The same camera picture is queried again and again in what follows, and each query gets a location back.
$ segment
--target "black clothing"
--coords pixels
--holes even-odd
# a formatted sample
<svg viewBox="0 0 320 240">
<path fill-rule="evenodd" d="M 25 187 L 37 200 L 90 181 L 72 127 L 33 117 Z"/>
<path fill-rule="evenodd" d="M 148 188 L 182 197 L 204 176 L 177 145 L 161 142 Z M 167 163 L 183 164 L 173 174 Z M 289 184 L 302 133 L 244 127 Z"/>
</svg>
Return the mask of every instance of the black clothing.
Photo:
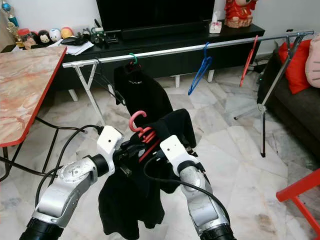
<svg viewBox="0 0 320 240">
<path fill-rule="evenodd" d="M 146 112 L 146 117 L 138 116 L 134 120 L 137 127 L 153 123 L 173 111 L 165 90 L 141 70 L 127 73 L 126 66 L 116 68 L 114 88 L 123 96 L 130 115 L 139 110 Z"/>
<path fill-rule="evenodd" d="M 180 141 L 184 139 L 190 146 L 196 146 L 190 115 L 185 109 L 169 113 L 144 127 L 147 126 L 154 128 L 160 140 L 177 135 Z M 137 132 L 130 138 L 133 145 L 141 143 L 138 134 Z M 118 232 L 128 240 L 136 240 L 139 238 L 138 220 L 143 221 L 146 228 L 154 228 L 162 222 L 165 212 L 160 200 L 160 189 L 170 194 L 178 185 L 146 178 L 143 167 L 151 157 L 149 154 L 141 163 L 138 154 L 124 160 L 122 163 L 132 171 L 132 175 L 126 177 L 118 168 L 106 180 L 98 198 L 105 234 Z M 148 174 L 160 179 L 179 179 L 174 174 L 171 163 L 165 160 L 152 161 L 148 166 Z"/>
</svg>

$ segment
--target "black cabinet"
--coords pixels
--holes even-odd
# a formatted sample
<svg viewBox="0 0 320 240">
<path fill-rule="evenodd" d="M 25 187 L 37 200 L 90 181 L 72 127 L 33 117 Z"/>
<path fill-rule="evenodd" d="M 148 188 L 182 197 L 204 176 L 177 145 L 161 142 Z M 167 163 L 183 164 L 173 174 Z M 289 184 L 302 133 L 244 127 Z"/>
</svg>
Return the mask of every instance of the black cabinet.
<svg viewBox="0 0 320 240">
<path fill-rule="evenodd" d="M 78 56 L 66 55 L 63 63 L 89 60 L 95 58 L 107 58 L 128 53 L 145 53 L 165 49 L 182 48 L 193 45 L 202 45 L 206 42 L 217 43 L 223 41 L 253 38 L 256 35 L 263 36 L 265 30 L 252 24 L 249 27 L 229 28 L 223 26 L 220 34 L 210 34 L 208 29 L 203 32 L 189 32 L 177 35 L 157 36 L 144 39 L 133 39 L 123 41 L 118 44 L 111 44 L 109 48 L 93 46 Z M 244 65 L 253 43 L 245 43 L 232 46 L 211 48 L 207 50 L 207 55 L 213 58 L 210 69 L 220 69 Z M 254 56 L 259 48 L 257 44 Z M 164 56 L 154 56 L 139 59 L 143 70 L 153 78 L 188 74 L 197 72 L 203 59 L 203 50 L 170 54 Z M 113 82 L 114 69 L 127 64 L 128 61 L 109 62 L 102 64 L 103 72 L 109 81 Z M 92 66 L 81 67 L 81 71 L 86 80 L 89 78 L 89 71 Z M 63 68 L 60 66 L 52 82 L 52 90 L 68 90 L 82 88 L 82 84 L 76 71 L 73 68 Z"/>
</svg>

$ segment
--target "teal hanger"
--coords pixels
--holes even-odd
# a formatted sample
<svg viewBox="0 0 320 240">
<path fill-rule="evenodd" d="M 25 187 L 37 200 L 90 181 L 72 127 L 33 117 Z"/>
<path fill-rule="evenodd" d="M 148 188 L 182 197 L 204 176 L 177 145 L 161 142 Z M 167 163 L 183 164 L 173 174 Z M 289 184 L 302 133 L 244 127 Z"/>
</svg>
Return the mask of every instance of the teal hanger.
<svg viewBox="0 0 320 240">
<path fill-rule="evenodd" d="M 134 62 L 133 64 L 137 64 L 138 63 L 138 58 L 136 57 L 136 55 L 134 55 L 133 53 L 129 53 L 129 55 L 133 56 L 134 57 Z"/>
</svg>

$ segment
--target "marble floor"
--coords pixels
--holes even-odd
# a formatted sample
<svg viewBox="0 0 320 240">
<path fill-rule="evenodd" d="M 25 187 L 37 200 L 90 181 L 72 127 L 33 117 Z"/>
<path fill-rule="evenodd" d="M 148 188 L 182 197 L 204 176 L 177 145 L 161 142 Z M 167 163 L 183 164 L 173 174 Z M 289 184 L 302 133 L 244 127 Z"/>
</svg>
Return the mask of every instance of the marble floor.
<svg viewBox="0 0 320 240">
<path fill-rule="evenodd" d="M 188 88 L 193 74 L 180 78 L 175 88 L 172 77 L 159 78 L 174 109 L 189 111 L 202 164 L 212 184 L 214 194 L 226 206 L 231 228 L 238 240 L 309 240 L 316 235 L 297 208 L 280 203 L 276 192 L 319 167 L 315 159 L 292 136 L 281 122 L 268 113 L 266 158 L 260 156 L 260 120 L 256 109 L 257 74 L 249 72 L 239 88 L 241 67 L 217 70 L 213 82 L 201 81 L 191 96 Z M 81 127 L 97 124 L 98 117 L 83 90 L 76 91 L 78 102 L 68 92 L 48 95 L 38 114 L 59 126 Z M 101 89 L 93 94 L 108 125 L 119 129 L 125 138 L 130 115 L 126 108 Z M 233 117 L 250 114 L 234 120 Z M 60 131 L 48 169 L 52 169 L 71 131 Z M 54 131 L 35 122 L 23 144 L 16 162 L 40 171 Z M 68 146 L 62 164 L 96 153 L 98 136 L 94 130 L 80 133 Z M 15 147 L 9 147 L 12 157 Z M 0 163 L 0 176 L 4 166 Z M 32 215 L 35 193 L 40 177 L 13 168 L 0 183 L 0 239 L 19 239 Z M 98 212 L 98 194 L 106 177 L 101 177 L 82 196 L 62 240 L 122 240 L 117 233 L 106 236 Z M 320 188 L 314 188 L 300 198 L 312 214 L 320 219 Z M 161 192 L 165 210 L 162 224 L 146 229 L 139 222 L 141 240 L 199 239 L 190 220 L 187 204 L 180 188 L 173 194 Z"/>
</svg>

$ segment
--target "sofa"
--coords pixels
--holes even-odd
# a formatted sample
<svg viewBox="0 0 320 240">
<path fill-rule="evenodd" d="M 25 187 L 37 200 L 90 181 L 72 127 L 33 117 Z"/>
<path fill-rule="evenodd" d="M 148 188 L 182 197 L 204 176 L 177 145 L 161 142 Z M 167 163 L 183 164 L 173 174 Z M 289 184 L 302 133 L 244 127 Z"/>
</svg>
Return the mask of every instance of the sofa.
<svg viewBox="0 0 320 240">
<path fill-rule="evenodd" d="M 281 60 L 275 51 L 264 70 L 258 90 L 258 103 L 262 103 L 281 66 Z M 266 106 L 320 159 L 320 88 L 311 86 L 292 94 L 288 80 L 283 76 Z"/>
</svg>

